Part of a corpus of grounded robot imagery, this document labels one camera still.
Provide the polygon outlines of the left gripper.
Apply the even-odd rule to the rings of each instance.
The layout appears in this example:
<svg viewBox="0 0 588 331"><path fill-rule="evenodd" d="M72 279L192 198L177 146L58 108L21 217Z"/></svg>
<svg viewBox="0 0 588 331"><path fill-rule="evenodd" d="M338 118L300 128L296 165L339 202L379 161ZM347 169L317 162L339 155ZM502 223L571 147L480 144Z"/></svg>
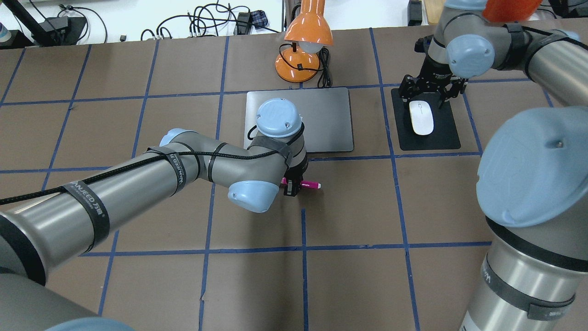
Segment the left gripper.
<svg viewBox="0 0 588 331"><path fill-rule="evenodd" d="M302 189L303 174L307 170L308 160L307 155L296 166L290 167L285 172L284 179L286 181L284 188L284 195L295 197Z"/></svg>

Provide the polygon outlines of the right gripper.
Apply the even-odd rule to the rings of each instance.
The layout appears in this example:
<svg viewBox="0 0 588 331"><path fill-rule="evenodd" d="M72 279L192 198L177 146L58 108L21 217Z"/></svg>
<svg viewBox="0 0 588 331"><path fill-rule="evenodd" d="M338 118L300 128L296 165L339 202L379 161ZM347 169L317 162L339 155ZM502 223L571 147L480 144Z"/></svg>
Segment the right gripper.
<svg viewBox="0 0 588 331"><path fill-rule="evenodd" d="M450 98L463 94L468 84L467 78L455 76L447 63L439 63L425 56L417 77L405 75L399 86L399 97L404 105L409 105L422 93L437 93L437 109L441 109Z"/></svg>

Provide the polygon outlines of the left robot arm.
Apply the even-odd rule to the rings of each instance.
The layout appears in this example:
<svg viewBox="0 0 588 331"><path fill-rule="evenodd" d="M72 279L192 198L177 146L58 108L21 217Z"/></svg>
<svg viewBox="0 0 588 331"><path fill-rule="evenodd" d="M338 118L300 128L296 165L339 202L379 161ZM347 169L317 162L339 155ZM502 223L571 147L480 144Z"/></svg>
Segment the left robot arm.
<svg viewBox="0 0 588 331"><path fill-rule="evenodd" d="M160 145L111 170L54 189L6 198L1 214L3 331L129 331L46 288L51 272L197 179L227 187L228 199L266 212L283 179L296 195L307 167L302 116L284 98L256 112L248 148L172 129Z"/></svg>

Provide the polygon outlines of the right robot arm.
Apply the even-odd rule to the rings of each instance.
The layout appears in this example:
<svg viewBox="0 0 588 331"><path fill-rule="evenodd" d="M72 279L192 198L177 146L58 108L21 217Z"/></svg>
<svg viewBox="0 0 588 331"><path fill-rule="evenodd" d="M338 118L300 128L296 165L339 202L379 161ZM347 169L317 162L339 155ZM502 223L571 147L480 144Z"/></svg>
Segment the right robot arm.
<svg viewBox="0 0 588 331"><path fill-rule="evenodd" d="M587 46L575 32L521 25L541 2L447 0L418 41L402 101L447 100L490 69L521 70L561 103L506 121L484 149L477 201L494 234L461 331L552 331L587 277Z"/></svg>

